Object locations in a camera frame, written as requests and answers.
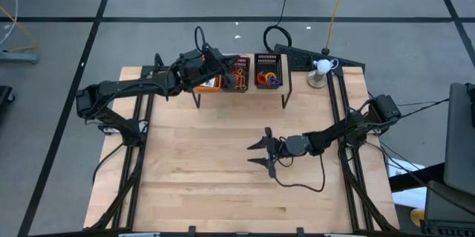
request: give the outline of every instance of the wooden table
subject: wooden table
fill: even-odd
[[[139,75],[140,68],[127,67],[120,79]],[[360,68],[344,68],[344,75],[350,105],[358,108],[367,99],[363,73]],[[265,149],[246,147],[260,140],[266,126],[278,137],[323,130],[334,123],[328,88],[310,88],[306,76],[292,72],[293,93],[286,109],[272,99],[280,95],[204,94],[200,109],[187,93],[169,102],[155,96],[134,230],[186,232],[194,225],[198,232],[294,233],[303,227],[306,233],[350,233],[336,142],[323,154],[327,184],[321,193],[280,187],[266,169],[246,161],[265,156]],[[118,99],[113,110],[132,117],[134,103],[133,97]],[[368,141],[379,145],[374,136]],[[102,157],[120,142],[119,135],[105,137]],[[98,171],[85,226],[96,222],[116,196],[124,154],[125,149]],[[381,152],[366,145],[360,155],[368,195],[399,227]],[[288,169],[276,167],[285,184],[321,186],[318,158],[296,158]],[[364,228],[357,195],[356,206]],[[127,210],[128,200],[121,225]]]

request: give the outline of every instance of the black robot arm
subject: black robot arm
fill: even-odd
[[[152,78],[126,81],[104,81],[78,90],[76,94],[77,115],[85,120],[99,120],[99,129],[116,129],[122,135],[126,146],[137,146],[143,140],[140,125],[136,120],[125,119],[109,109],[108,104],[116,98],[157,94],[174,97],[182,91],[192,92],[193,88],[222,75],[230,84],[229,69],[239,56],[224,56],[217,48],[203,43],[180,57],[169,67],[160,67]]]
[[[369,105],[369,110],[362,114],[366,105]],[[401,112],[391,96],[379,95],[366,101],[361,108],[351,111],[345,119],[320,132],[277,139],[272,136],[271,128],[265,128],[265,136],[247,149],[266,148],[267,158],[248,161],[265,166],[269,170],[269,176],[275,178],[275,163],[278,159],[304,156],[307,153],[312,156],[321,155],[330,147],[331,142],[340,137],[345,137],[349,146],[360,146],[366,141],[368,132],[382,134],[397,123],[400,117]]]

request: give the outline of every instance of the purple object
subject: purple object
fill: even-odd
[[[275,77],[269,77],[267,79],[267,82],[269,83],[269,85],[281,85],[281,81],[279,81],[278,79],[276,79]]]

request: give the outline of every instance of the black mesh basket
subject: black mesh basket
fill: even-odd
[[[255,69],[255,85],[258,88],[276,89],[281,87],[284,82],[282,80],[282,60],[280,54],[255,54],[254,55],[254,69]],[[263,85],[258,82],[258,74],[274,73],[276,79],[281,83],[280,85]]]
[[[235,84],[229,86],[226,79],[223,78],[223,91],[225,92],[239,92],[243,93],[247,91],[249,87],[249,64],[251,59],[248,57],[240,57],[237,61],[231,66],[229,75],[231,78],[235,79]]]

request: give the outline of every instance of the black tray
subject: black tray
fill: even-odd
[[[254,55],[254,83],[258,88],[270,88],[276,89],[281,87],[284,82],[282,80],[282,59],[280,54],[261,54],[257,53]],[[277,76],[277,79],[281,82],[280,85],[261,85],[258,83],[258,74],[260,72],[274,73]]]
[[[250,58],[240,57],[231,66],[231,69],[229,71],[229,74],[231,75],[231,78],[234,78],[232,76],[232,73],[235,72],[235,71],[239,71],[239,69],[243,69],[243,75],[244,75],[244,78],[245,78],[244,85],[246,86],[246,88],[236,88],[236,86],[232,86],[230,88],[229,84],[226,81],[226,79],[223,78],[223,91],[225,91],[225,92],[238,92],[238,93],[243,93],[243,92],[247,91],[247,88],[249,87],[249,69],[250,69],[249,66],[250,66],[250,62],[251,62]]]

